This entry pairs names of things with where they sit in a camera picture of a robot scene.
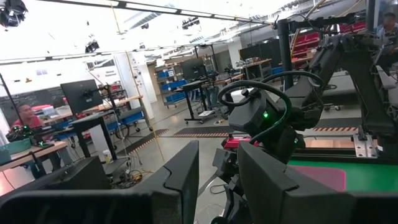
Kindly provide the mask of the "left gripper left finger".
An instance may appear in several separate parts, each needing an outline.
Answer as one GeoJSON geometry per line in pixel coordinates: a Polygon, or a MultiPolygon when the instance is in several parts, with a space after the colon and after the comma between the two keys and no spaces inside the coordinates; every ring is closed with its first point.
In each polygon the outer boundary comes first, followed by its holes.
{"type": "Polygon", "coordinates": [[[193,224],[198,184],[194,140],[130,189],[15,194],[0,206],[0,224],[193,224]]]}

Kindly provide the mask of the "red and black toolbox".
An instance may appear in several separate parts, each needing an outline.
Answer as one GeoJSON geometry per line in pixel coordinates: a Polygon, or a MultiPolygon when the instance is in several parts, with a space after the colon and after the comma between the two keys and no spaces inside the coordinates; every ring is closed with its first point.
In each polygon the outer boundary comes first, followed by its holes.
{"type": "Polygon", "coordinates": [[[240,142],[249,142],[251,139],[249,137],[227,137],[221,143],[223,149],[233,150],[237,149],[240,142]]]}

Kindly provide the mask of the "black floor mat striped edge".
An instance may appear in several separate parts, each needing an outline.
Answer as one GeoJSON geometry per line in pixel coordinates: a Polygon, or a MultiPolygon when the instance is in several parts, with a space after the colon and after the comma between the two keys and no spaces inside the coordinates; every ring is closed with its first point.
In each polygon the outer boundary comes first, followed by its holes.
{"type": "MultiPolygon", "coordinates": [[[[314,128],[315,134],[305,135],[304,138],[353,138],[352,135],[358,132],[358,127],[320,127],[314,128]]],[[[229,126],[211,126],[184,128],[179,132],[171,135],[171,138],[228,138],[231,133],[235,135],[245,136],[238,131],[234,131],[229,126]]]]}

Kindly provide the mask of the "green table mat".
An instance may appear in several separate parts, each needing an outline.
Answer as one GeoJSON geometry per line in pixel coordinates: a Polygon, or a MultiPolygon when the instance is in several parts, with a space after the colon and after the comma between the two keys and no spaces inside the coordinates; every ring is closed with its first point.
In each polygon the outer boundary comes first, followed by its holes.
{"type": "Polygon", "coordinates": [[[341,169],[349,191],[398,191],[398,166],[312,161],[290,161],[289,165],[341,169]]]}

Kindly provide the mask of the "black equipment case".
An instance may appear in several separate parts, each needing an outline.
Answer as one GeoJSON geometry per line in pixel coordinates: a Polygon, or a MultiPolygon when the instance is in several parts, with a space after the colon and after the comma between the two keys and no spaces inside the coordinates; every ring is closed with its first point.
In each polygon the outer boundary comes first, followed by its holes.
{"type": "Polygon", "coordinates": [[[111,184],[98,156],[83,159],[60,174],[46,187],[49,190],[104,190],[111,184]]]}

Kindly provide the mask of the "black background monitor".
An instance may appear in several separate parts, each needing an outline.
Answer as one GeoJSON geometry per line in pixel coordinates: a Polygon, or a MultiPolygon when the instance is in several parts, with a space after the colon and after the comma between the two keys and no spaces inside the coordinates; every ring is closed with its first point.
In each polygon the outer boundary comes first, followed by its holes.
{"type": "Polygon", "coordinates": [[[186,80],[196,80],[206,76],[206,69],[201,58],[192,58],[180,63],[182,75],[186,80]]]}

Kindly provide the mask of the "wooden bench with shelf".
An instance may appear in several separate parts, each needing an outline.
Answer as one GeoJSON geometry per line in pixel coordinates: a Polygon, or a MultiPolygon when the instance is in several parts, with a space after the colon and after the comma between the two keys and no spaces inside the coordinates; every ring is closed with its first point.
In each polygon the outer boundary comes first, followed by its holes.
{"type": "Polygon", "coordinates": [[[272,74],[271,59],[243,65],[244,79],[261,81],[272,74]]]}

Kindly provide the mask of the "long wooden table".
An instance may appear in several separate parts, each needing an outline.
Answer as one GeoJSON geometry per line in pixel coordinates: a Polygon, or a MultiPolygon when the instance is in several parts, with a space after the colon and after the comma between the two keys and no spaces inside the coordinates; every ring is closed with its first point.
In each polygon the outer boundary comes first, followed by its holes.
{"type": "MultiPolygon", "coordinates": [[[[135,101],[135,100],[139,101],[140,106],[137,108],[133,108],[128,111],[122,112],[118,117],[118,121],[120,123],[127,124],[128,117],[138,114],[139,117],[134,118],[131,122],[136,124],[138,122],[138,120],[144,119],[146,121],[147,127],[152,131],[153,128],[150,125],[150,119],[147,117],[147,113],[144,108],[144,103],[142,101],[142,96],[128,97],[123,100],[117,101],[115,103],[115,105],[116,105],[116,108],[119,109],[120,107],[128,105],[131,101],[135,101]]],[[[114,111],[112,109],[112,105],[109,105],[108,102],[106,102],[105,104],[95,106],[93,108],[83,111],[81,113],[81,115],[83,115],[83,117],[81,117],[80,119],[77,119],[77,121],[84,121],[85,118],[89,119],[91,116],[94,116],[94,115],[107,117],[107,116],[111,116],[113,113],[114,113],[114,111]]],[[[53,129],[60,131],[61,129],[66,130],[66,129],[72,128],[72,122],[73,122],[72,117],[73,117],[72,113],[67,112],[65,114],[56,115],[54,118],[45,119],[42,122],[44,123],[44,125],[51,126],[51,127],[53,127],[53,129]]],[[[106,120],[111,123],[117,121],[116,118],[114,118],[114,119],[106,118],[106,120]]]]}

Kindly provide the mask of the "black monitor desk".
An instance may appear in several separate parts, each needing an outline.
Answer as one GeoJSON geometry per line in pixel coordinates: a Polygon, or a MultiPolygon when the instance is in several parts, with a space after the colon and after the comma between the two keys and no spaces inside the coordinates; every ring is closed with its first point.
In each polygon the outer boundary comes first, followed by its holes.
{"type": "Polygon", "coordinates": [[[81,150],[83,151],[83,154],[84,154],[84,156],[86,158],[90,157],[91,154],[90,154],[90,152],[88,150],[88,146],[87,146],[86,141],[85,141],[85,139],[83,137],[83,132],[85,132],[85,131],[87,131],[87,130],[89,130],[91,128],[94,128],[95,126],[100,125],[100,128],[101,128],[101,130],[103,132],[104,139],[106,141],[106,145],[107,145],[108,149],[110,150],[112,160],[118,160],[118,157],[116,155],[116,151],[115,151],[113,142],[112,142],[112,140],[110,138],[110,135],[109,135],[109,131],[108,131],[107,125],[106,125],[106,123],[104,121],[104,118],[103,118],[104,116],[110,115],[112,113],[114,113],[114,110],[109,110],[109,111],[106,111],[106,112],[95,113],[95,114],[91,114],[89,116],[86,116],[86,117],[84,117],[82,119],[78,119],[76,121],[71,122],[73,130],[74,130],[74,132],[75,132],[75,134],[76,134],[76,136],[78,138],[78,142],[79,142],[79,145],[81,147],[81,150]]]}

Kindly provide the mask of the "black cabinet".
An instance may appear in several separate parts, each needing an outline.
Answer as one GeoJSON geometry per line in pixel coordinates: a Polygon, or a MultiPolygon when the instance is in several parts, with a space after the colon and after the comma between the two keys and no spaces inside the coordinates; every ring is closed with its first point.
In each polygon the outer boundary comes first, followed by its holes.
{"type": "Polygon", "coordinates": [[[260,44],[241,49],[239,54],[243,60],[258,57],[261,59],[271,59],[272,63],[281,63],[279,39],[271,39],[260,44]]]}

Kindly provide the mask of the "grey desk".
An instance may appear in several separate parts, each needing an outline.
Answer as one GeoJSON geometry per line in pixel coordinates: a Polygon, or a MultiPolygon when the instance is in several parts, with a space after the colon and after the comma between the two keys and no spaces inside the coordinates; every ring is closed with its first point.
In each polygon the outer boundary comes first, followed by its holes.
{"type": "Polygon", "coordinates": [[[347,71],[335,72],[323,92],[324,104],[334,106],[357,105],[358,97],[353,81],[347,71]]]}

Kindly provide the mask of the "black monitor on stand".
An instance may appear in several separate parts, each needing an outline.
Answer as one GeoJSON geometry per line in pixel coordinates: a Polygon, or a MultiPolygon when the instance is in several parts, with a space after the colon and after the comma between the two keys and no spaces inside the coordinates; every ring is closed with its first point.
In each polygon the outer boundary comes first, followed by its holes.
{"type": "Polygon", "coordinates": [[[60,87],[72,114],[82,113],[85,110],[103,104],[103,99],[94,80],[62,83],[60,87]]]}

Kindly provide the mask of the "wooden workbench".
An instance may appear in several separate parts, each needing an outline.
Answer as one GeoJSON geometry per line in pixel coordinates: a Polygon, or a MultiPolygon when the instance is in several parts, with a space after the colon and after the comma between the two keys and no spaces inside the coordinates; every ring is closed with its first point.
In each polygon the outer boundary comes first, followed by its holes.
{"type": "Polygon", "coordinates": [[[0,163],[0,172],[13,169],[22,165],[35,165],[35,172],[32,173],[34,179],[46,175],[42,164],[42,158],[50,159],[53,170],[59,170],[63,165],[70,165],[73,161],[67,151],[68,144],[65,141],[56,141],[46,144],[44,147],[32,146],[30,149],[11,155],[11,160],[0,163]]]}

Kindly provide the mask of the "black ceiling spotlight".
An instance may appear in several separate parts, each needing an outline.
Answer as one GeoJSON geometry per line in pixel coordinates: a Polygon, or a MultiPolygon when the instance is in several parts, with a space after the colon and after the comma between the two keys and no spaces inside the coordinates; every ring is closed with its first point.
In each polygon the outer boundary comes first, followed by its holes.
{"type": "Polygon", "coordinates": [[[28,12],[23,0],[0,0],[0,25],[18,27],[28,12]]]}
{"type": "Polygon", "coordinates": [[[200,24],[199,17],[189,17],[188,19],[182,21],[181,28],[183,30],[187,30],[189,27],[199,24],[200,24]]]}
{"type": "Polygon", "coordinates": [[[85,53],[93,53],[96,50],[98,50],[100,48],[98,42],[96,40],[93,40],[91,42],[89,42],[88,44],[85,45],[85,53]]]}

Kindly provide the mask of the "red storage bins shelf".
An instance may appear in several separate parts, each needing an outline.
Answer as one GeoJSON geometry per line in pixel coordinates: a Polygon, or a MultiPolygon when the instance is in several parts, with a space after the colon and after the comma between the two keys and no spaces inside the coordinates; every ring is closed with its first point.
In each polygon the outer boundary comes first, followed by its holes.
{"type": "MultiPolygon", "coordinates": [[[[365,22],[355,22],[354,24],[337,24],[328,29],[328,32],[337,32],[338,34],[354,34],[363,31],[366,28],[365,22]]],[[[292,60],[309,57],[311,51],[316,48],[320,41],[320,35],[312,30],[304,29],[295,39],[295,45],[292,48],[292,60]]]]}

